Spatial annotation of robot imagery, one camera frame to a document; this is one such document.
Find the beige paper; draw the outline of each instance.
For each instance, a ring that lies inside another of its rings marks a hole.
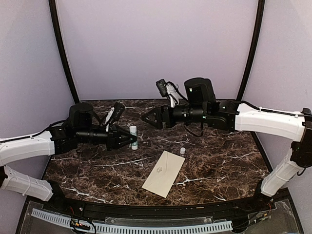
[[[185,158],[164,151],[142,188],[167,197]]]

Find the white wall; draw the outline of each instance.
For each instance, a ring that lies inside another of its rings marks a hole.
[[[312,109],[312,3],[266,1],[257,53],[244,96],[255,105],[280,110]],[[258,134],[275,167],[290,141]],[[305,233],[312,234],[312,169],[287,184]]]
[[[48,1],[0,3],[0,138],[42,130],[73,104],[60,62]],[[9,166],[41,178],[47,157]],[[24,197],[0,190],[0,234],[15,233]]]
[[[257,0],[58,0],[80,99],[160,98],[155,82],[210,78],[236,98]]]

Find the brown marble tabletop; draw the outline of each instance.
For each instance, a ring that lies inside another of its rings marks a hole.
[[[104,116],[116,101],[89,101]],[[44,179],[56,181],[69,198],[120,205],[190,205],[249,197],[269,172],[249,132],[228,133],[205,126],[203,137],[182,124],[158,130],[140,116],[166,99],[121,100],[126,106],[117,123],[138,130],[138,149],[106,151],[105,145],[81,144],[51,159]],[[199,132],[199,124],[189,126]],[[185,161],[167,198],[142,188],[164,150]]]

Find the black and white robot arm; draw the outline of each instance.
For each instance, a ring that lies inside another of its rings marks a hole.
[[[60,191],[57,183],[39,180],[19,173],[8,163],[36,156],[53,156],[76,149],[79,143],[106,144],[107,150],[119,149],[137,140],[125,129],[115,125],[124,106],[116,103],[106,117],[100,119],[87,103],[72,106],[69,117],[60,126],[50,125],[32,135],[0,139],[0,188],[49,201]],[[98,125],[92,124],[92,118]]]
[[[262,181],[261,193],[267,197],[275,195],[297,172],[312,166],[310,109],[285,112],[244,101],[217,101],[209,79],[193,78],[184,86],[189,104],[156,107],[144,114],[142,120],[158,129],[172,128],[178,122],[197,122],[221,130],[260,132],[291,139],[291,148],[283,161]]]

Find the white cap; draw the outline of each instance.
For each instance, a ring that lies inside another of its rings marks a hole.
[[[180,154],[181,154],[181,155],[185,154],[185,148],[184,148],[184,147],[182,147],[182,148],[180,149]]]
[[[136,126],[130,126],[129,130],[130,130],[130,132],[136,132],[137,131],[137,127]]]

